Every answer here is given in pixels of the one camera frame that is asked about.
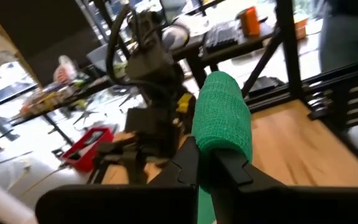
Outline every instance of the person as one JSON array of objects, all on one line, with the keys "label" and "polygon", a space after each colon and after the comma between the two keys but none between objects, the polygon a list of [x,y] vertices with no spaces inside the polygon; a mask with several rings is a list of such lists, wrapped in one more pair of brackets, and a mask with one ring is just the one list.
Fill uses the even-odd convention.
[{"label": "person", "polygon": [[327,0],[319,41],[322,72],[358,62],[358,0]]}]

